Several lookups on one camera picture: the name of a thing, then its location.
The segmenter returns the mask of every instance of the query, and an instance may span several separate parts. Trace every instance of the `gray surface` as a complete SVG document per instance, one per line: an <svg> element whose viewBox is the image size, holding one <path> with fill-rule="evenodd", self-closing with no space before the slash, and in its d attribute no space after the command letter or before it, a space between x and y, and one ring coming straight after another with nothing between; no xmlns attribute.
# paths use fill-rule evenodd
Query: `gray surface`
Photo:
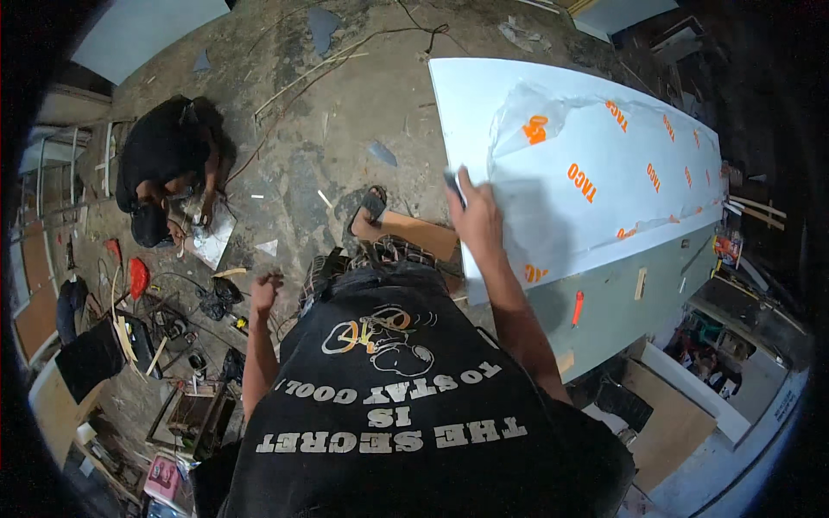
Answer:
<svg viewBox="0 0 829 518"><path fill-rule="evenodd" d="M679 7L674 0L601 0L580 12L575 20L605 32L608 36Z"/></svg>
<svg viewBox="0 0 829 518"><path fill-rule="evenodd" d="M705 247L685 272L680 271L703 245L711 242L715 225L660 244L614 263L563 278L527 292L557 358L568 351L574 365L562 374L567 383L620 352L637 338L661 329L662 323L710 278L716 266L712 247ZM681 248L683 239L690 241ZM644 295L633 300L639 269L647 268ZM570 327L575 294L584 293L579 326Z"/></svg>
<svg viewBox="0 0 829 518"><path fill-rule="evenodd" d="M72 60L120 85L166 46L229 11L224 0L116 0Z"/></svg>

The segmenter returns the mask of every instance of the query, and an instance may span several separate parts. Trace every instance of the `man's hand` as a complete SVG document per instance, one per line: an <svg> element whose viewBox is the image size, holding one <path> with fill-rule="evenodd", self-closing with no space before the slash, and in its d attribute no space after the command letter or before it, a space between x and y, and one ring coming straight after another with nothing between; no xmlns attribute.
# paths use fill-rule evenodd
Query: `man's hand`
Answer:
<svg viewBox="0 0 829 518"><path fill-rule="evenodd" d="M473 186L465 166L458 171L458 179L466 196L467 208L464 210L458 195L445 186L449 216L478 267L483 268L482 264L500 259L505 254L501 211L495 205L490 184Z"/></svg>
<svg viewBox="0 0 829 518"><path fill-rule="evenodd" d="M282 274L276 272L257 277L250 285L250 315L267 315L282 285Z"/></svg>
<svg viewBox="0 0 829 518"><path fill-rule="evenodd" d="M213 203L216 201L215 192L205 193L205 202L201 205L201 220L198 222L204 225L205 228L210 228L210 223L213 222Z"/></svg>
<svg viewBox="0 0 829 518"><path fill-rule="evenodd" d="M182 227L179 226L178 223L175 221L167 218L167 229L170 230L170 236L172 236L172 242L176 244L176 246L181 246L182 241L187 237L187 234L184 233Z"/></svg>

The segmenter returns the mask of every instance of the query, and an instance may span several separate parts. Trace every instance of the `white board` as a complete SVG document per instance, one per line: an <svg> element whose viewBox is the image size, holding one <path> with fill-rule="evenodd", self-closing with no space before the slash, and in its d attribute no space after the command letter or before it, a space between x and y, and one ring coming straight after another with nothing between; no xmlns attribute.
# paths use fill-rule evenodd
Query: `white board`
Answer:
<svg viewBox="0 0 829 518"><path fill-rule="evenodd" d="M120 85L165 47L228 12L224 0L115 0L72 60ZM182 66L195 62L196 53Z"/></svg>
<svg viewBox="0 0 829 518"><path fill-rule="evenodd" d="M720 219L717 134L662 101L522 61L436 59L429 70L448 164L466 165L474 184L493 184L524 289ZM545 139L530 144L522 125L537 115L547 121ZM469 301L486 302L478 267L462 251Z"/></svg>

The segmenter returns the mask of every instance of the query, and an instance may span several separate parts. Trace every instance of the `concrete floor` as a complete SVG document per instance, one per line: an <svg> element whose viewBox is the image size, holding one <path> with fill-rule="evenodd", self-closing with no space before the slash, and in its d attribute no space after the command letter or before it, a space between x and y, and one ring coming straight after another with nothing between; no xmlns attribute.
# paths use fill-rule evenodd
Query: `concrete floor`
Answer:
<svg viewBox="0 0 829 518"><path fill-rule="evenodd" d="M304 9L269 29L284 14L303 5L295 1L240 0L230 14L170 45L119 85L113 97L113 119L140 117L175 94L206 96L216 103L224 116L224 129L238 148L236 164L231 168L235 171L255 151L275 115L298 89L278 98L256 122L254 111L322 60L313 51ZM494 0L437 0L407 5L423 27L450 25L448 33L457 43L446 36L436 36L432 57L468 54L536 61L648 91L621 65L620 60L624 59L656 89L657 66L647 50L626 46L617 53L610 45L576 31L565 14ZM343 21L343 28L334 33L332 51L380 29L412 26L396 2L347 0L321 2L321 6ZM522 28L549 40L549 50L529 53L509 42L497 28L509 15L516 16ZM423 31L383 34L368 41L357 51L367 52L368 56L352 58L293 102L285 118L268 133L249 166L226 186L230 207L239 223L218 269L248 268L246 275L232 278L243 291L247 291L256 274L281 269L285 288L276 311L280 320L293 313L300 283L314 255L327 254L335 245L354 250L355 241L347 235L345 226L368 186L384 186L393 211L411 212L425 220L448 224L442 189L446 157L438 113L433 105L420 107L434 102L424 53L428 45L429 34ZM192 72L201 49L207 50L212 69ZM326 114L327 131L323 130ZM104 156L105 130L105 126L96 129L90 147L79 161L85 184L98 193L101 172L93 171L93 167ZM117 133L122 143L125 134ZM397 168L367 152L367 145L375 139L396 155ZM325 193L334 206L332 210L322 202L317 190ZM252 199L252 194L264 199ZM213 273L190 254L177 259L174 249L139 248L129 231L129 217L113 201L90 207L85 223L76 227L76 271L88 279L93 292L100 277L99 257L107 264L106 275L111 278L114 274L114 261L102 245L110 237L119 238L125 260L139 257L151 275L177 272L207 285ZM65 276L61 268L65 264L62 247L56 243L56 233L51 238L56 269L60 270L58 276ZM255 249L256 244L273 239L279 240L276 258ZM162 296L179 292L181 310L189 313L196 307L198 300L187 281L171 275L161 279L158 285L162 287ZM103 283L100 289L104 301L109 301L109 284ZM488 307L459 304L473 322L492 329ZM246 306L245 301L237 306L237 312L247 313ZM201 332L196 343L208 355L208 377L216 378L228 344L244 351L245 342L226 325L211 322L200 313L191 320L227 342ZM169 358L162 355L161 363ZM190 374L184 358L167 372L183 378ZM130 369L124 369L109 383L100 404L123 435L128 450L149 455L143 439L166 395L162 388L166 383L144 383Z"/></svg>

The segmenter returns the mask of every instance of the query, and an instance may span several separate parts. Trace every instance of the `man's arm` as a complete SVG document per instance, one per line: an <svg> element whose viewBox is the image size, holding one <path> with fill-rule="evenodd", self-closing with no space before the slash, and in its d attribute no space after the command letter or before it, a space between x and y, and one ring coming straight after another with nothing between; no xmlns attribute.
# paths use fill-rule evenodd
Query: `man's arm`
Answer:
<svg viewBox="0 0 829 518"><path fill-rule="evenodd" d="M213 220L213 202L216 200L216 189L219 188L219 146L205 124L199 128L201 139L210 145L210 156L205 162L205 201L201 208L201 222L210 226Z"/></svg>
<svg viewBox="0 0 829 518"><path fill-rule="evenodd" d="M507 260L501 212L492 186L474 187L466 167L461 167L458 179L467 208L464 210L458 195L446 188L449 214L487 285L499 342L551 398L572 404L547 337Z"/></svg>
<svg viewBox="0 0 829 518"><path fill-rule="evenodd" d="M270 341L268 315L274 305L282 275L271 273L257 278L250 285L250 322L248 352L242 373L242 409L245 421L250 420L259 400L268 393L279 374L279 362Z"/></svg>

